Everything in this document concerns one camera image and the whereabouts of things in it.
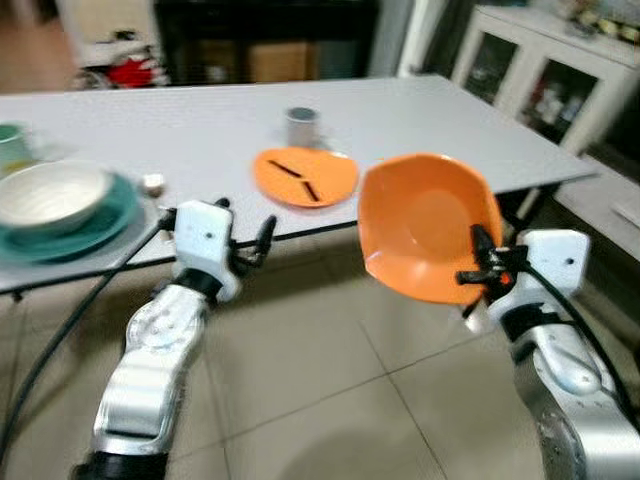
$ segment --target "red object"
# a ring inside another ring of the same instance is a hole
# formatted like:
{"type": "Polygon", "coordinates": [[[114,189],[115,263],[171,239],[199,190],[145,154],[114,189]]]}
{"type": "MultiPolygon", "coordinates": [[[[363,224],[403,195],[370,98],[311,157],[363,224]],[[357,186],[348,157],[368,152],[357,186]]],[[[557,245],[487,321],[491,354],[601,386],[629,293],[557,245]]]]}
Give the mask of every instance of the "red object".
{"type": "Polygon", "coordinates": [[[112,83],[121,87],[137,88],[146,87],[151,83],[152,72],[150,68],[142,68],[144,60],[127,59],[122,65],[111,67],[107,77],[112,83]]]}

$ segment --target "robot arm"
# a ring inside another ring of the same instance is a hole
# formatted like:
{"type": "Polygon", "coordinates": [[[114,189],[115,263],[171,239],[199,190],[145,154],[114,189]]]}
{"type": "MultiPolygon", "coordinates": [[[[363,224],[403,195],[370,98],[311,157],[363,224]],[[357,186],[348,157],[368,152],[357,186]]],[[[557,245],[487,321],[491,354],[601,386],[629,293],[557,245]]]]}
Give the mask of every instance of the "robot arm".
{"type": "Polygon", "coordinates": [[[250,257],[235,252],[228,201],[190,201],[175,225],[179,270],[174,281],[129,321],[126,347],[100,402],[89,461],[74,478],[162,479],[209,305],[240,290],[238,276],[260,266],[276,219],[270,217],[250,257]]]}
{"type": "Polygon", "coordinates": [[[546,477],[640,478],[640,435],[617,400],[612,374],[578,325],[561,321],[557,300],[532,275],[518,273],[526,264],[570,295],[582,280],[586,235],[532,231],[512,249],[488,245],[481,230],[473,237],[481,271],[458,279],[487,285],[489,316],[512,343],[515,385],[536,423],[546,477]]]}

